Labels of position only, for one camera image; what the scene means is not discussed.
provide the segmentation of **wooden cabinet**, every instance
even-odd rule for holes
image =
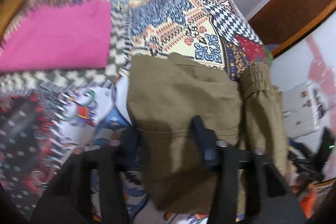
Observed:
[[[249,23],[264,44],[282,53],[313,31],[336,9],[336,0],[270,0]]]

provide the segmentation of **pink paper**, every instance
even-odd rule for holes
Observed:
[[[1,72],[103,68],[111,31],[110,3],[89,0],[30,12],[6,43]]]

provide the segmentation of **patchwork quilt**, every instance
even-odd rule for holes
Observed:
[[[28,10],[42,5],[61,9],[84,1],[30,0],[7,28],[1,51],[6,50]],[[0,181],[27,219],[71,154],[119,144],[120,134],[131,125],[126,98],[134,55],[167,58],[178,52],[226,71],[233,81],[239,81],[251,62],[270,61],[263,43],[232,0],[108,1],[112,29],[105,68],[42,69],[0,76]],[[27,117],[31,117],[29,122],[24,122]],[[135,224],[148,223],[148,219],[206,223],[204,215],[158,212],[142,186],[140,162],[121,177]],[[99,220],[99,182],[94,170],[91,190],[94,218]]]

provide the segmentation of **olive green jacket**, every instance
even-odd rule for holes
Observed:
[[[144,185],[161,211],[209,213],[216,174],[204,168],[189,134],[195,115],[218,139],[241,149],[264,148],[280,172],[285,170],[281,95],[265,64],[251,65],[238,84],[225,71],[177,53],[167,59],[134,56],[127,104],[144,138]],[[238,213],[244,209],[239,183]]]

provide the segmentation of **orange object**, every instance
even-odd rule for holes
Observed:
[[[315,200],[316,200],[316,192],[315,191],[311,191],[309,196],[303,198],[300,201],[300,205],[301,208],[303,209],[306,218],[310,218],[313,214],[313,206],[315,204]]]
[[[4,0],[0,4],[0,37],[26,0]]]

